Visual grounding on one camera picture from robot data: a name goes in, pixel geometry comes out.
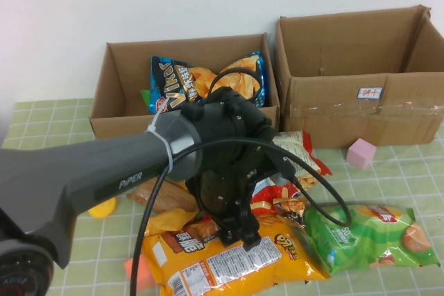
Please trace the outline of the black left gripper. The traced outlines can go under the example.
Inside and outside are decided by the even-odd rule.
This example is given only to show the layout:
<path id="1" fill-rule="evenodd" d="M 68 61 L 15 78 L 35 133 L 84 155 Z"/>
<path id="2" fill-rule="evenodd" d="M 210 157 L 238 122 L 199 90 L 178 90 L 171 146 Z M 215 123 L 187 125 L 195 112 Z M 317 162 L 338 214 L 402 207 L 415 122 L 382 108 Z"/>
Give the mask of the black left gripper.
<path id="1" fill-rule="evenodd" d="M 275 168 L 242 174 L 229 168 L 222 173 L 208 170 L 185 182 L 198 208 L 207 218 L 195 226 L 202 241 L 219 238 L 224 247 L 243 241 L 245 251 L 259 245 L 260 224 L 250 208 L 256 185 L 277 172 Z"/>

